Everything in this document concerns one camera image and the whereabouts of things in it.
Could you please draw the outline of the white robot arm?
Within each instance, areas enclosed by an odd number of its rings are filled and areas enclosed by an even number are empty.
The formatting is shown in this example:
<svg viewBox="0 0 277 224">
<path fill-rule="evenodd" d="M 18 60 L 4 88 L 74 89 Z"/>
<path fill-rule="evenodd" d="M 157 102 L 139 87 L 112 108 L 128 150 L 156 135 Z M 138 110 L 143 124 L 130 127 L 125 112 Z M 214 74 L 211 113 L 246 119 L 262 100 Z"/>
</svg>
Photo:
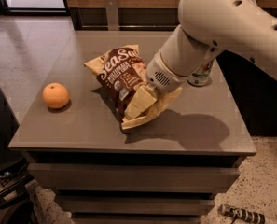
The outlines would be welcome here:
<svg viewBox="0 0 277 224">
<path fill-rule="evenodd" d="M 254 0 L 180 0 L 179 25 L 146 69 L 149 86 L 138 91 L 125 110 L 136 119 L 150 109 L 157 114 L 163 99 L 198 67 L 222 51 L 238 54 L 277 81 L 277 19 Z"/>
</svg>

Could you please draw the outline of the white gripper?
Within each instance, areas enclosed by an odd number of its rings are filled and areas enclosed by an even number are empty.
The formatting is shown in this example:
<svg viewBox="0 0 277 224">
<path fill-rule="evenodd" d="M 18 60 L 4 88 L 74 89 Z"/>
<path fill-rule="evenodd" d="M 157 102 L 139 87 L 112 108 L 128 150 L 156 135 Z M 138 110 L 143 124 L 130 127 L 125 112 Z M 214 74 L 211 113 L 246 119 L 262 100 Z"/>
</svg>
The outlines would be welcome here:
<svg viewBox="0 0 277 224">
<path fill-rule="evenodd" d="M 165 64 L 159 52 L 147 65 L 146 79 L 160 93 L 170 93 L 180 87 L 187 77 L 176 75 Z M 159 98 L 158 90 L 150 85 L 142 85 L 132 97 L 124 114 L 127 119 L 136 119 L 152 106 Z"/>
</svg>

